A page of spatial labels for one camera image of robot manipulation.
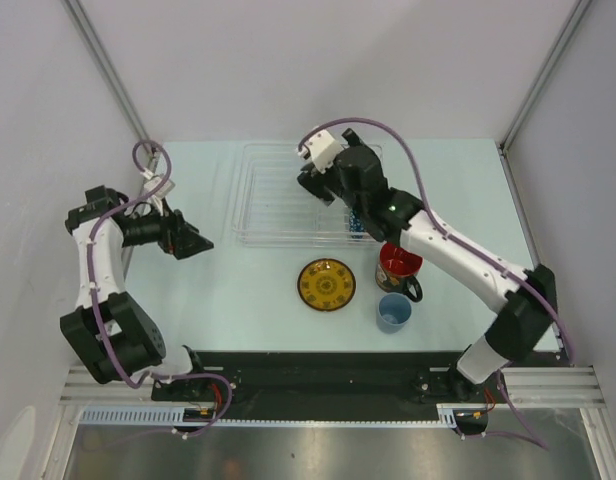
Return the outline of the blue triangle patterned bowl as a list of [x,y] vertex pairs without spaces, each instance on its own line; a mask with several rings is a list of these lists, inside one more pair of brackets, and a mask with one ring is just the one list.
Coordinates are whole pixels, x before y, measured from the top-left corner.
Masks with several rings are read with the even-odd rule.
[[348,227],[349,235],[353,240],[361,240],[364,237],[364,225],[353,210],[349,211]]

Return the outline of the clear plastic dish rack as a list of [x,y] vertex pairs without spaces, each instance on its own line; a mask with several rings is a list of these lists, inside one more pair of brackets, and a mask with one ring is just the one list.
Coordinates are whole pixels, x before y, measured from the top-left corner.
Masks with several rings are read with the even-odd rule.
[[349,235],[349,207],[337,200],[324,205],[297,182],[302,162],[285,143],[243,147],[233,182],[232,229],[247,247],[373,247],[368,233]]

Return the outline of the yellow brown round saucer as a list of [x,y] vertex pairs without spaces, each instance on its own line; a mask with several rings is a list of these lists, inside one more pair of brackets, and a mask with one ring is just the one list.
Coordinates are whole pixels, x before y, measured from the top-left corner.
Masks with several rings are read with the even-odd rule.
[[333,258],[309,262],[299,273],[296,285],[302,302],[319,312],[334,312],[346,307],[356,293],[352,269]]

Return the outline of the light blue plastic cup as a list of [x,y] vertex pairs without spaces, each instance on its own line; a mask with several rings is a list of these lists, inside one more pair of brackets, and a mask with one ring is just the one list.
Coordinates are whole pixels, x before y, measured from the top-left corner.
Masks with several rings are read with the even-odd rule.
[[376,324],[383,333],[393,334],[407,324],[411,315],[412,304],[405,295],[388,293],[377,303]]

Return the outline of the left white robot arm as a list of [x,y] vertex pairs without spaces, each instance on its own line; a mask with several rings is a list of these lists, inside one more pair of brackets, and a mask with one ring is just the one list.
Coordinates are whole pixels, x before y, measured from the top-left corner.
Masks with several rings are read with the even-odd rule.
[[154,243],[183,260],[214,244],[167,203],[144,215],[127,214],[121,206],[129,198],[104,185],[86,191],[85,199],[65,221],[78,249],[80,280],[75,310],[60,318],[60,330],[94,380],[107,384],[122,377],[106,343],[127,376],[157,367],[166,358],[157,324],[126,290],[122,251]]

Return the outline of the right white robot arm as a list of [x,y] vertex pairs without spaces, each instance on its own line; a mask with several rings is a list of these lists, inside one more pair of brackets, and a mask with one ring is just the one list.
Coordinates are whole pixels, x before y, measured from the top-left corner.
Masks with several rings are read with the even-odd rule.
[[448,373],[461,401],[481,394],[496,371],[530,355],[557,317],[554,273],[499,259],[439,220],[423,194],[389,185],[379,157],[357,133],[320,128],[300,141],[299,184],[324,204],[341,199],[376,241],[430,261],[471,290],[496,317]]

